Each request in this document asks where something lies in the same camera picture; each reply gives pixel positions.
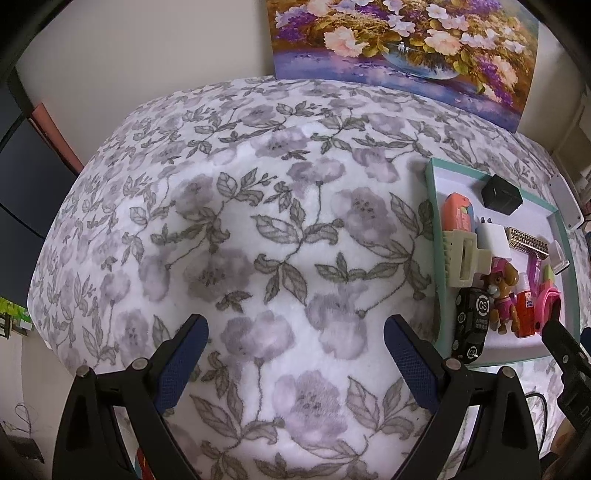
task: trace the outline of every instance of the toy figure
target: toy figure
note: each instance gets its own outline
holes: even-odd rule
[[[504,258],[495,257],[492,259],[491,273],[481,278],[484,280],[485,290],[495,301],[490,315],[491,329],[498,329],[499,334],[504,335],[507,333],[507,320],[512,320],[511,331],[517,332],[519,317],[510,295],[511,287],[517,285],[519,280],[519,272]]]

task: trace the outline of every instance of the flower painting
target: flower painting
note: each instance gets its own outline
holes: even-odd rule
[[[279,79],[405,90],[517,130],[537,20],[516,0],[267,0]]]

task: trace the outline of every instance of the bed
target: bed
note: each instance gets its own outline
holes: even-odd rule
[[[539,145],[410,93],[263,77],[148,102],[66,197],[33,276],[33,321],[70,372],[107,372],[201,313],[210,343],[166,418],[204,478],[389,479],[428,421],[382,328],[400,313],[435,335],[430,157],[554,203]],[[578,231],[569,241],[585,327],[587,248]],[[560,369],[513,367],[548,400],[544,453]]]

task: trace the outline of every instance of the red bottle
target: red bottle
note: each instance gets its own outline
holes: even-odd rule
[[[530,281],[526,273],[519,274],[515,309],[519,317],[519,330],[515,332],[515,335],[519,338],[533,335],[535,333],[534,299],[531,295]]]

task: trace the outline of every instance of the teal tray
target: teal tray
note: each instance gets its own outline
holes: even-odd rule
[[[428,195],[434,210],[434,272],[440,310],[439,335],[434,345],[441,356],[444,358],[448,357],[452,351],[455,328],[455,305],[453,299],[455,299],[458,291],[457,288],[446,287],[443,233],[441,231],[440,215],[441,205],[447,195],[452,191],[461,193],[470,199],[477,219],[481,216],[485,218],[490,217],[493,223],[514,226],[534,236],[544,235],[543,232],[536,231],[536,229],[545,229],[546,234],[544,236],[547,240],[558,240],[564,249],[567,259],[571,263],[571,266],[560,275],[557,275],[556,278],[556,285],[562,292],[564,300],[561,321],[573,335],[574,339],[579,342],[580,307],[577,277],[574,271],[573,253],[570,249],[564,221],[558,209],[536,195],[519,189],[524,202],[513,215],[507,216],[488,210],[484,207],[480,199],[480,189],[491,176],[479,170],[474,170],[473,168],[440,158],[432,158],[430,160],[426,170],[426,177]],[[524,222],[525,212],[528,212],[528,222]],[[548,226],[552,238],[548,238]],[[527,256],[521,252],[512,252],[514,253],[514,260],[512,261],[514,266],[520,271],[525,271],[524,262],[527,262]],[[510,364],[543,358],[549,354],[549,351],[541,341],[540,335],[518,339],[511,332],[508,332],[506,335],[498,335],[496,332],[489,330],[486,335],[485,347],[481,357],[472,363],[470,367]]]

